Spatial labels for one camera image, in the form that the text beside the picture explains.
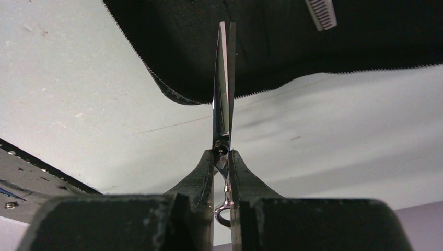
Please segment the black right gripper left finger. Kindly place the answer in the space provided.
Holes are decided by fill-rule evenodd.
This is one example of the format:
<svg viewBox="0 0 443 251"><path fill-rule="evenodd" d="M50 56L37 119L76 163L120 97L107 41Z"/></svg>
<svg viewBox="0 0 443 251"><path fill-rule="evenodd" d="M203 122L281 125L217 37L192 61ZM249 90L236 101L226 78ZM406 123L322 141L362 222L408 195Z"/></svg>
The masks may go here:
<svg viewBox="0 0 443 251"><path fill-rule="evenodd" d="M58 197L46 202L19 250L212 250L211 150L163 194Z"/></svg>

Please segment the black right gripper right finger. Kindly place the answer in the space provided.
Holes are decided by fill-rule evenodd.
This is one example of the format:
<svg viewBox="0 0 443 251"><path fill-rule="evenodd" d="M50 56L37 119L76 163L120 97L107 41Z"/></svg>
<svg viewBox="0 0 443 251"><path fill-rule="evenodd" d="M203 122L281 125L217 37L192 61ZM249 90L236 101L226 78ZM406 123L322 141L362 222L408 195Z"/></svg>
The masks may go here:
<svg viewBox="0 0 443 251"><path fill-rule="evenodd" d="M231 151L233 250L412 250L393 210L376 199L285 198Z"/></svg>

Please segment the silver hair scissors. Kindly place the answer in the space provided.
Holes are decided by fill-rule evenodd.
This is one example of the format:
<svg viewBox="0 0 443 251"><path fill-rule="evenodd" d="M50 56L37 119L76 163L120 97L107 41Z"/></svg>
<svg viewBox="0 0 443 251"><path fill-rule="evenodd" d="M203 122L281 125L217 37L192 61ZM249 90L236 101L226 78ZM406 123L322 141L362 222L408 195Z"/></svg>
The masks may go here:
<svg viewBox="0 0 443 251"><path fill-rule="evenodd" d="M235 99L236 70L236 24L226 27L219 23L217 34L216 61L213 88L213 139L214 168L225 182L223 203L214 209L217 222L230 228L231 222L223 218L222 212L231 209L229 168L231 158L231 134Z"/></svg>

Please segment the black zippered tool case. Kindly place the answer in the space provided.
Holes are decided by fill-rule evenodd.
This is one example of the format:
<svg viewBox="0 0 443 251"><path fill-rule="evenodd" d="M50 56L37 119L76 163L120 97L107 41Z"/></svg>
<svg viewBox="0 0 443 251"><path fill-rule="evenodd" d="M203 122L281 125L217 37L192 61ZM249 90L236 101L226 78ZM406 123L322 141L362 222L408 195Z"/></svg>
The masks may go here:
<svg viewBox="0 0 443 251"><path fill-rule="evenodd" d="M219 24L236 25L235 96L315 73L442 63L442 1L333 1L319 31L305 1L104 1L162 93L182 105L213 100Z"/></svg>

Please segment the silver thinning shears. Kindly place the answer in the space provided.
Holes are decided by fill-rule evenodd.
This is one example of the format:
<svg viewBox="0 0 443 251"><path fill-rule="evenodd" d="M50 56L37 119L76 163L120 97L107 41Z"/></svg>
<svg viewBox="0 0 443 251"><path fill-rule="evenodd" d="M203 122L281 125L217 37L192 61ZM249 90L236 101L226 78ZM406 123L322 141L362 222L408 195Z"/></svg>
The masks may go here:
<svg viewBox="0 0 443 251"><path fill-rule="evenodd" d="M311 18L319 32L337 26L337 19L332 0L305 0Z"/></svg>

